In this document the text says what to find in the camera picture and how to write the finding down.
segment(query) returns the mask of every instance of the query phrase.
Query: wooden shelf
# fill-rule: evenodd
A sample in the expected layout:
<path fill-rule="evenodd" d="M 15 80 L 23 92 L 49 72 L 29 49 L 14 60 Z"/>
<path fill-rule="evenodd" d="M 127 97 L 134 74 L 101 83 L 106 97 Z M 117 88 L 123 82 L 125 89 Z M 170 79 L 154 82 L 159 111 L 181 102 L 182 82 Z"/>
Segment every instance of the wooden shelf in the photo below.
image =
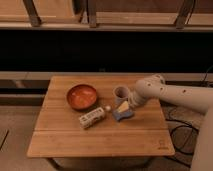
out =
<path fill-rule="evenodd" d="M 187 13 L 186 15 L 186 12 L 192 8 L 191 5 L 193 0 L 184 0 L 185 7 L 183 3 L 182 9 L 180 9 L 179 12 L 175 12 L 175 10 L 173 10 L 174 12 L 168 12 L 168 9 L 166 9 L 167 12 L 156 12 L 157 10 L 155 12 L 147 12 L 147 7 L 142 7 L 145 12 L 97 12 L 96 0 L 87 0 L 88 11 L 84 12 L 83 15 L 82 13 L 75 14 L 73 4 L 70 0 L 60 0 L 58 2 L 59 4 L 50 0 L 40 1 L 41 0 L 36 0 L 33 2 L 35 2 L 38 17 L 41 19 L 41 25 L 39 24 L 39 27 L 33 27 L 32 22 L 30 23 L 29 20 L 30 14 L 27 13 L 21 0 L 9 0 L 7 2 L 0 0 L 0 29 L 174 32 L 213 31 L 213 10 L 212 13 L 210 13 L 210 8 L 207 9 L 208 13 L 202 11 L 202 9 L 205 9 L 204 7 L 199 8 L 199 11 L 202 13 L 193 13 L 188 24 L 186 24 L 189 17 L 189 14 Z"/>

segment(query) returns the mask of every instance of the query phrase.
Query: wooden table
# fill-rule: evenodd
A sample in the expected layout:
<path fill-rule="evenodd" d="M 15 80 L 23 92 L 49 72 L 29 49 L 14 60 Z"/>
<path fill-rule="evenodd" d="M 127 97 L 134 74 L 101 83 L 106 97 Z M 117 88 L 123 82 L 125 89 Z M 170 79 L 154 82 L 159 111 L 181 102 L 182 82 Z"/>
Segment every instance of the wooden table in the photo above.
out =
<path fill-rule="evenodd" d="M 68 90 L 77 84 L 97 89 L 99 105 L 114 106 L 113 89 L 127 85 L 130 90 L 142 75 L 54 76 L 28 149 L 28 157 L 129 157 L 174 155 L 174 148 L 159 100 L 152 99 L 135 109 L 131 119 L 116 122 L 111 113 L 88 130 L 83 130 L 77 112 L 66 101 Z"/>

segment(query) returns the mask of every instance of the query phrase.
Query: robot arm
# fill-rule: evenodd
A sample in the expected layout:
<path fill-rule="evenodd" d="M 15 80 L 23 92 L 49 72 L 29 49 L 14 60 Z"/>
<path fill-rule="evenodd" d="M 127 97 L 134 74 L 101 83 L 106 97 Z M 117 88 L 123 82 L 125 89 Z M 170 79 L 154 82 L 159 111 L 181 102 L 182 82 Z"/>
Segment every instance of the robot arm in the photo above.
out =
<path fill-rule="evenodd" d="M 204 87 L 166 85 L 161 75 L 138 80 L 130 94 L 130 106 L 138 107 L 150 98 L 183 106 L 205 114 L 197 138 L 191 171 L 213 170 L 213 89 Z"/>

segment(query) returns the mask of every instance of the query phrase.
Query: black cable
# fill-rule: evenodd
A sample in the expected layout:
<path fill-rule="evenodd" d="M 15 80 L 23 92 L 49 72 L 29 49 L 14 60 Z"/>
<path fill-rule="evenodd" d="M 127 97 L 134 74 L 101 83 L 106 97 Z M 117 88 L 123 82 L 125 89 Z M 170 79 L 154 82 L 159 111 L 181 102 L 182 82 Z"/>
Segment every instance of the black cable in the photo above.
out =
<path fill-rule="evenodd" d="M 171 131 L 171 133 L 170 133 L 171 137 L 173 137 L 174 133 L 175 133 L 178 129 L 180 129 L 180 128 L 191 128 L 191 129 L 192 129 L 191 133 L 193 132 L 193 130 L 195 130 L 196 133 L 199 132 L 198 129 L 195 128 L 195 127 L 193 127 L 193 126 L 189 126 L 189 125 L 180 125 L 180 126 L 175 127 L 175 128 Z M 183 143 L 184 145 L 188 142 L 189 137 L 191 137 L 191 133 L 189 134 L 189 136 L 186 138 L 185 142 Z M 177 147 L 174 143 L 173 143 L 173 145 L 174 145 L 175 150 L 176 150 L 177 152 L 180 152 L 181 154 L 184 154 L 184 155 L 194 155 L 194 152 L 185 152 L 185 151 L 182 150 L 182 147 Z"/>
<path fill-rule="evenodd" d="M 4 143 L 5 143 L 5 141 L 6 141 L 6 139 L 7 139 L 8 134 L 9 134 L 9 130 L 7 130 L 7 132 L 6 132 L 5 136 L 4 136 L 4 139 L 3 139 L 2 142 L 1 142 L 0 151 L 1 151 L 1 149 L 2 149 L 2 147 L 3 147 L 3 145 L 4 145 Z"/>
<path fill-rule="evenodd" d="M 172 113 L 172 111 L 174 111 L 174 110 L 176 110 L 176 109 L 177 109 L 177 107 L 175 107 L 175 108 L 173 108 L 172 110 L 169 111 L 169 117 L 170 117 L 170 119 L 166 119 L 166 121 L 168 121 L 168 122 L 177 122 L 177 123 L 181 123 L 182 125 L 179 125 L 179 126 L 175 127 L 174 129 L 172 129 L 172 131 L 170 132 L 170 136 L 173 137 L 173 134 L 174 134 L 178 129 L 180 129 L 180 128 L 191 128 L 192 130 L 191 130 L 189 136 L 186 138 L 185 142 L 183 143 L 183 145 L 182 145 L 181 147 L 177 147 L 177 146 L 173 143 L 174 148 L 175 148 L 175 151 L 176 151 L 176 152 L 179 152 L 179 153 L 181 153 L 181 154 L 183 154 L 183 155 L 193 155 L 194 152 L 191 152 L 191 153 L 185 152 L 185 151 L 183 151 L 183 148 L 185 147 L 185 145 L 186 145 L 187 142 L 189 141 L 189 139 L 190 139 L 190 137 L 191 137 L 193 131 L 195 131 L 196 133 L 198 133 L 199 130 L 198 130 L 197 128 L 195 128 L 194 126 L 192 126 L 191 123 L 188 123 L 188 122 L 186 122 L 186 121 L 182 121 L 182 120 L 178 120 L 178 119 L 172 118 L 172 117 L 171 117 L 171 113 Z M 174 161 L 174 162 L 176 162 L 176 163 L 179 163 L 179 164 L 181 164 L 181 165 L 184 165 L 184 166 L 186 166 L 186 167 L 188 167 L 188 168 L 191 167 L 190 164 L 185 163 L 185 162 L 183 162 L 183 161 L 177 159 L 175 156 L 174 156 L 173 158 L 165 156 L 165 158 L 166 158 L 166 159 L 169 159 L 169 160 L 172 160 L 172 161 Z"/>
<path fill-rule="evenodd" d="M 207 76 L 208 76 L 208 73 L 209 73 L 209 71 L 211 71 L 212 69 L 213 69 L 213 65 L 211 65 L 211 66 L 206 70 L 205 76 L 204 76 L 203 80 L 201 81 L 201 86 L 204 86 L 204 83 L 205 83 L 205 81 L 206 81 L 206 78 L 207 78 Z"/>
<path fill-rule="evenodd" d="M 174 161 L 174 162 L 177 162 L 177 163 L 179 163 L 179 164 L 182 164 L 182 165 L 184 165 L 184 166 L 186 166 L 186 167 L 188 167 L 188 168 L 191 167 L 190 164 L 187 164 L 187 163 L 185 163 L 185 162 L 183 162 L 183 161 L 177 159 L 176 157 L 171 158 L 171 157 L 165 156 L 165 158 L 168 159 L 168 160 L 172 160 L 172 161 Z"/>

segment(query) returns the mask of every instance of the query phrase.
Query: orange bowl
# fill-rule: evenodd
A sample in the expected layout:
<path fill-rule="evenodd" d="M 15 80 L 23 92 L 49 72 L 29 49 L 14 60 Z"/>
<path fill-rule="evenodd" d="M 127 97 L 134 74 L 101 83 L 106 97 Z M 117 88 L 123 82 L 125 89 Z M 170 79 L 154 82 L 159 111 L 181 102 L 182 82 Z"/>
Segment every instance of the orange bowl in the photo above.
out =
<path fill-rule="evenodd" d="M 90 85 L 79 84 L 67 93 L 67 102 L 75 110 L 84 110 L 93 106 L 97 101 L 97 91 Z"/>

